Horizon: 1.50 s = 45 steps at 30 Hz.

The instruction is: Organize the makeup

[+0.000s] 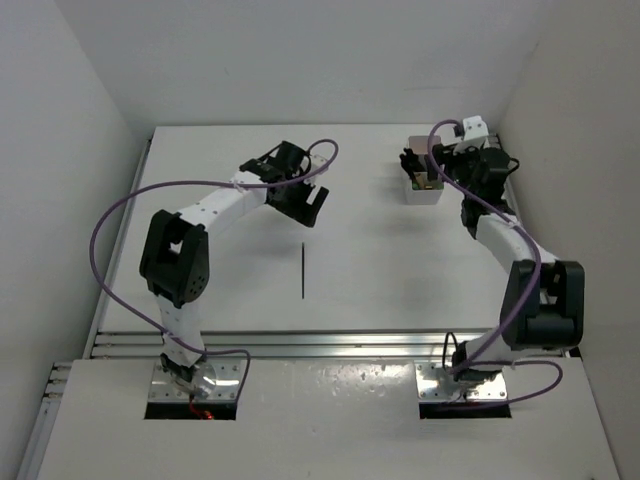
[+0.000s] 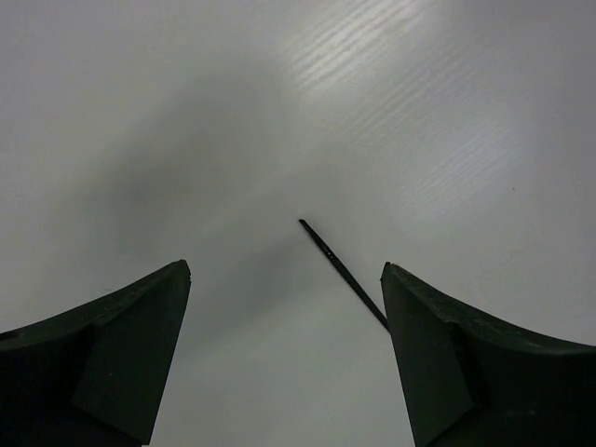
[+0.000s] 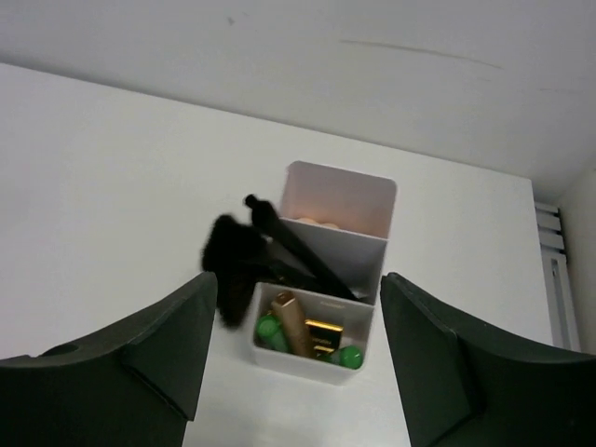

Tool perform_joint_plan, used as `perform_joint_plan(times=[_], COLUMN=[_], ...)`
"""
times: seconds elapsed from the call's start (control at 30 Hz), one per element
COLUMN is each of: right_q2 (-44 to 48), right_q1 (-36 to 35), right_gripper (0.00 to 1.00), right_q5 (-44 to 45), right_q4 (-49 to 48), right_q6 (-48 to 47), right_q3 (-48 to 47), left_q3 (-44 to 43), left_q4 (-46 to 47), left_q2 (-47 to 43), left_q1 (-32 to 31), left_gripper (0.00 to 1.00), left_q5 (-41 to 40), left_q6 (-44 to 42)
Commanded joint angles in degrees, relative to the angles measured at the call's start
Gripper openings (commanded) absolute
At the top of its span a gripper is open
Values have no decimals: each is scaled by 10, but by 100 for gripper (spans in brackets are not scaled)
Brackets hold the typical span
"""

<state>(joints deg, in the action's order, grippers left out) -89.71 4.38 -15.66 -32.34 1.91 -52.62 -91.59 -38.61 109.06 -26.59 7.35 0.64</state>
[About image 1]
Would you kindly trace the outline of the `green tube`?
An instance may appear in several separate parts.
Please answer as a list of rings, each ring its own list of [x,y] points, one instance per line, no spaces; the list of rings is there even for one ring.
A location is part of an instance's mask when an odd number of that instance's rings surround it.
[[[442,183],[436,183],[436,184],[426,184],[426,185],[418,185],[417,183],[412,183],[412,190],[413,191],[436,191],[436,190],[442,190],[444,188],[444,184]]]

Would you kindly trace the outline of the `black fan brush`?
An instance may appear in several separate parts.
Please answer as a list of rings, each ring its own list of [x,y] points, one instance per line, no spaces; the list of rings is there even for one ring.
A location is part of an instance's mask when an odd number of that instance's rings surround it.
[[[412,181],[415,181],[416,175],[423,172],[423,165],[420,162],[419,156],[416,155],[411,148],[404,148],[399,158],[401,168]]]

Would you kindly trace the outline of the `thin black eyeliner pencil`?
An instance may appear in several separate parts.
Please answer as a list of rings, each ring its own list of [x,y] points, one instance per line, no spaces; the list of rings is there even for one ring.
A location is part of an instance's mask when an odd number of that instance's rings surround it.
[[[300,272],[301,272],[301,279],[300,279],[300,290],[301,290],[301,299],[305,299],[305,281],[306,281],[306,245],[305,242],[301,242],[301,264],[300,264]]]

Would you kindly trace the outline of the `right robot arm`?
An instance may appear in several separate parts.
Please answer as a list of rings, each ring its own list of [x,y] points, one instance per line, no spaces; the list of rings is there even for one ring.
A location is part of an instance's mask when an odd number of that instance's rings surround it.
[[[577,261],[541,247],[519,223],[504,194],[518,160],[495,147],[431,147],[431,167],[463,195],[461,221],[508,274],[497,327],[461,343],[450,375],[470,388],[541,351],[579,345],[584,333],[586,274]]]

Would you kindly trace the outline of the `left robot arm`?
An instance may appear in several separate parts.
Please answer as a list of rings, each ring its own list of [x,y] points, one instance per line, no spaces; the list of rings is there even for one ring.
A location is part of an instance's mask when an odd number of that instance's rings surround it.
[[[329,163],[310,149],[283,141],[239,166],[229,181],[199,201],[152,216],[139,272],[160,311],[162,366],[178,382],[194,384],[205,357],[199,299],[209,283],[214,239],[264,205],[313,227],[329,194],[315,178]]]

